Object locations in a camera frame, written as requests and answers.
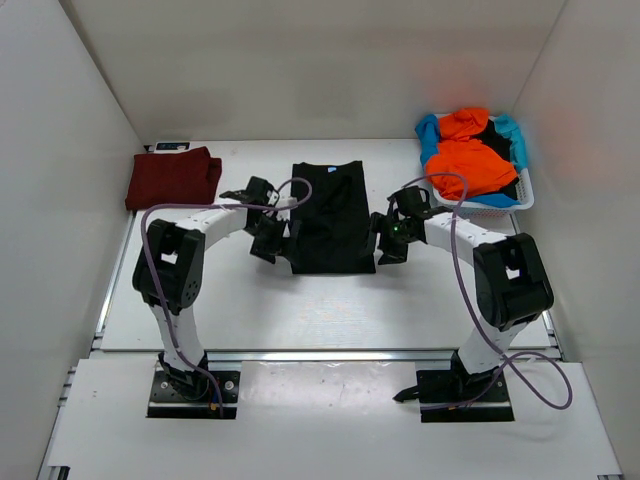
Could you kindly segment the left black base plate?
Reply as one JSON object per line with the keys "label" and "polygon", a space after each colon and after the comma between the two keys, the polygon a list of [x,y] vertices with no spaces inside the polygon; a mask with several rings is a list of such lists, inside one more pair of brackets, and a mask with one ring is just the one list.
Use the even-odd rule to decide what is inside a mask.
{"label": "left black base plate", "polygon": [[151,419],[235,420],[240,393],[241,372],[212,372],[222,395],[222,406],[210,380],[204,378],[194,390],[171,381],[157,366],[150,388],[146,416]]}

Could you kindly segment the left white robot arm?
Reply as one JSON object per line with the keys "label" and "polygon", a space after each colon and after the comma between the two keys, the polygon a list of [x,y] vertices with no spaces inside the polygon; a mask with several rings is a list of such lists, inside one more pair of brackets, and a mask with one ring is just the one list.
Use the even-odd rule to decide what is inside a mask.
{"label": "left white robot arm", "polygon": [[221,194],[219,203],[192,204],[192,215],[171,222],[141,219],[142,248],[132,284],[154,314],[163,342],[159,363],[167,382],[188,401],[205,401],[220,411],[219,380],[197,333],[193,305],[198,298],[206,251],[236,232],[252,236],[252,256],[269,263],[293,258],[294,234],[284,214],[302,206],[267,180],[251,177],[245,188]]}

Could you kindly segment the black t shirt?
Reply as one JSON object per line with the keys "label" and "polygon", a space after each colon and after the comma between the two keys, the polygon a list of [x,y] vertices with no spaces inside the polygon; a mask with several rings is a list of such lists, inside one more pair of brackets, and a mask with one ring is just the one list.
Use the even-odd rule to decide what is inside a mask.
{"label": "black t shirt", "polygon": [[363,275],[376,272],[374,258],[364,255],[369,231],[369,206],[363,163],[343,165],[298,163],[292,175],[306,179],[291,186],[291,195],[312,195],[290,213],[295,238],[294,275]]}
{"label": "black t shirt", "polygon": [[[493,150],[503,161],[511,163],[511,145],[512,142],[509,139],[500,135],[495,128],[493,120],[489,119],[484,130],[474,136],[475,139]],[[497,191],[497,194],[502,194],[510,200],[517,201],[516,185],[519,179],[516,178],[511,183],[502,187]]]}

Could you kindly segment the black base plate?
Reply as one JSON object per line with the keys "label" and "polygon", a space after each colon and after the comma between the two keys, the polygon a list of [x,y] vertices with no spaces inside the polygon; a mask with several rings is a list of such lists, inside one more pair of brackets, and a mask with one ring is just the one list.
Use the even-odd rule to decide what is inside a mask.
{"label": "black base plate", "polygon": [[397,403],[417,401],[422,423],[505,423],[515,414],[503,372],[479,379],[464,378],[454,369],[421,369],[416,384],[399,391]]}
{"label": "black base plate", "polygon": [[210,380],[204,378],[194,390],[171,381],[157,366],[150,388],[146,416],[151,419],[235,420],[240,393],[241,372],[212,372],[222,395],[222,406]]}

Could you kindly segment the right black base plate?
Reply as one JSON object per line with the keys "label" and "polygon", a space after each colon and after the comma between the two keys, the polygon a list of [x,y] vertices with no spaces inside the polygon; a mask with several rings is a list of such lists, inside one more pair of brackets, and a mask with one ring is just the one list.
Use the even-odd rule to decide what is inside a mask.
{"label": "right black base plate", "polygon": [[515,414],[503,372],[479,379],[464,378],[454,369],[421,369],[416,384],[399,391],[397,403],[417,401],[422,423],[505,423]]}

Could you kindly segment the black label sticker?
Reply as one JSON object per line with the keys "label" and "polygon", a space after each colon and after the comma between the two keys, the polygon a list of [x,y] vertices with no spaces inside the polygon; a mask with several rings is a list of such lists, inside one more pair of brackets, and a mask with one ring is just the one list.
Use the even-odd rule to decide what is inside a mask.
{"label": "black label sticker", "polygon": [[190,149],[190,143],[186,142],[158,142],[155,147],[155,152],[164,151],[188,151]]}

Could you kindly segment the dark red t shirt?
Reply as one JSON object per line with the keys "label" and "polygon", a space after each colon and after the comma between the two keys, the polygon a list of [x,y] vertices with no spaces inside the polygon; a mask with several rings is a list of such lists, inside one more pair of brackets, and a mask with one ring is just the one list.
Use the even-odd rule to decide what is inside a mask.
{"label": "dark red t shirt", "polygon": [[129,211],[159,204],[211,204],[222,176],[222,160],[207,147],[178,153],[134,156],[125,198]]}

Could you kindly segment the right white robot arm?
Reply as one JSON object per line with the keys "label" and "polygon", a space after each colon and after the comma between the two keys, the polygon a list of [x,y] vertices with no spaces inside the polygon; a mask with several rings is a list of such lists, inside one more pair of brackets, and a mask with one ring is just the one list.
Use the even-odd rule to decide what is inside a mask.
{"label": "right white robot arm", "polygon": [[454,264],[473,268],[475,293],[463,299],[474,329],[452,355],[440,383],[470,400],[497,378],[513,339],[553,304],[535,240],[487,230],[452,209],[433,207],[417,186],[395,192],[388,202],[387,212],[370,217],[364,254],[379,250],[380,264],[401,264],[410,244],[421,242],[449,252]]}

